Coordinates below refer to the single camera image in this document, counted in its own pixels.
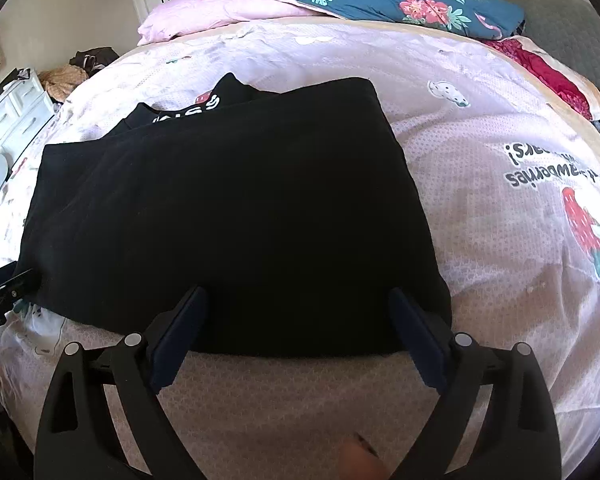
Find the right hand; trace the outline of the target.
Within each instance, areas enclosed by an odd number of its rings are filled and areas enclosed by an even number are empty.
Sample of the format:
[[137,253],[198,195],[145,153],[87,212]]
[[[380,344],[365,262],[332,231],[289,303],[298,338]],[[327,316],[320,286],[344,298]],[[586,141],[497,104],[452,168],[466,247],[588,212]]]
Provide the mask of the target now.
[[388,480],[389,477],[389,469],[362,436],[352,434],[342,442],[338,456],[339,479]]

